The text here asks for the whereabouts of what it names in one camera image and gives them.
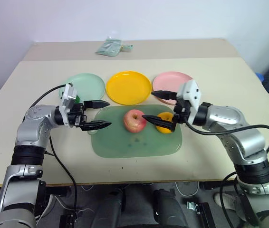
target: yellow fruit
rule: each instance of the yellow fruit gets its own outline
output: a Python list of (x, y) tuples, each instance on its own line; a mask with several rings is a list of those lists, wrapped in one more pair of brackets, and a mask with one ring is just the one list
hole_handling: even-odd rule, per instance
[[(172, 113), (169, 113), (169, 112), (164, 112), (164, 113), (160, 113), (158, 114), (159, 117), (161, 117), (161, 119), (163, 120), (167, 120), (167, 121), (172, 121), (173, 119), (173, 114)], [(165, 127), (159, 127), (159, 126), (156, 126), (157, 130), (163, 134), (169, 134), (171, 133), (170, 130), (168, 130), (167, 128)]]

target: green plate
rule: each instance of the green plate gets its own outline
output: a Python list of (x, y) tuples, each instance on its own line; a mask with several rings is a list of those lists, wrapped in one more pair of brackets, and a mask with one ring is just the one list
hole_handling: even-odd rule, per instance
[[(105, 93), (105, 83), (103, 79), (94, 74), (82, 73), (74, 75), (65, 80), (63, 84), (70, 82), (72, 82), (74, 88), (77, 90), (79, 102), (100, 100)], [(59, 98), (61, 98), (64, 90), (65, 88), (59, 90)]]
[(132, 106), (112, 106), (99, 111), (95, 120), (106, 120), (112, 124), (91, 135), (94, 152), (103, 158), (131, 158), (162, 156), (177, 152), (182, 145), (180, 126), (170, 134), (160, 133), (154, 125), (147, 122), (139, 133), (130, 133), (124, 128), (123, 117), (131, 109), (146, 115), (158, 115), (173, 111), (164, 105), (147, 104)]

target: green tray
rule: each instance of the green tray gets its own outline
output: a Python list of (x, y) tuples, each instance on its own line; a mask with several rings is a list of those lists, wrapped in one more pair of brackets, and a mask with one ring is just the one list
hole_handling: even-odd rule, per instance
[(179, 125), (170, 134), (160, 133), (151, 123), (147, 123), (139, 133), (127, 131), (123, 125), (123, 116), (131, 109), (140, 110), (145, 115), (173, 113), (169, 107), (160, 104), (103, 108), (96, 114), (95, 120), (106, 120), (112, 124), (91, 135), (92, 147), (97, 155), (103, 158), (149, 157), (172, 154), (180, 149), (182, 133)]

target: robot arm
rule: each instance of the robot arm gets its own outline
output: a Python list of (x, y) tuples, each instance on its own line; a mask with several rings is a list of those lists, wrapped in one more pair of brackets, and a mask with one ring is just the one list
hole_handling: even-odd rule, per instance
[(75, 104), (77, 92), (69, 84), (61, 98), (61, 106), (37, 105), (25, 114), (19, 126), (11, 165), (0, 190), (0, 228), (35, 228), (35, 210), (45, 201), (46, 183), (41, 181), (43, 159), (50, 131), (61, 125), (79, 127), (82, 131), (109, 126), (107, 121), (86, 122), (88, 108), (108, 106), (105, 101)]
[[(172, 122), (157, 116), (143, 116), (147, 121), (171, 131), (177, 123), (186, 123), (197, 133), (218, 136), (234, 163), (241, 188), (239, 197), (247, 221), (254, 226), (269, 228), (269, 161), (262, 134), (256, 128), (249, 129), (249, 124), (237, 108), (210, 103), (199, 106), (201, 94), (194, 80), (183, 84), (178, 93), (154, 91), (152, 94), (161, 99), (176, 100), (175, 114)], [(198, 131), (191, 124), (202, 126), (209, 132)], [(226, 132), (243, 127), (248, 129)]]

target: beige table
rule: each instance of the beige table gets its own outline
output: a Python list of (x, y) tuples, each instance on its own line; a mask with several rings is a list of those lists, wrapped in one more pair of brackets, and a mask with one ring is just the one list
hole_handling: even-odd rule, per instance
[[(202, 101), (235, 106), (244, 113), (248, 123), (269, 125), (268, 93), (235, 49), (224, 40), (137, 41), (133, 53), (122, 53), (117, 58), (94, 55), (88, 47), (97, 47), (99, 44), (37, 44), (24, 58), (25, 61), (15, 68), (0, 90), (0, 185), (6, 167), (11, 162), (17, 127), (28, 107), (45, 91), (81, 72), (97, 74), (106, 82), (119, 71), (138, 71), (151, 81), (161, 72), (181, 71), (197, 80)], [(177, 46), (182, 48), (183, 56), (179, 55)], [(146, 51), (148, 47), (154, 52), (163, 47), (167, 53), (149, 53)], [(75, 55), (67, 53), (72, 49)], [(88, 49), (91, 53), (84, 55)], [(103, 100), (118, 105), (107, 95), (104, 95)], [(56, 91), (45, 97), (41, 104), (58, 105), (59, 102)], [(142, 104), (163, 103), (149, 96)], [(96, 110), (89, 110), (89, 120), (96, 113)], [(268, 144), (269, 131), (260, 131)], [(182, 126), (182, 134), (181, 149), (171, 155), (106, 159), (93, 152), (90, 136), (80, 129), (60, 127), (51, 132), (58, 156), (77, 183), (220, 180), (234, 171), (232, 162), (216, 136), (198, 135), (185, 126)], [(43, 166), (43, 180), (48, 184), (71, 183), (54, 157), (45, 156)]]

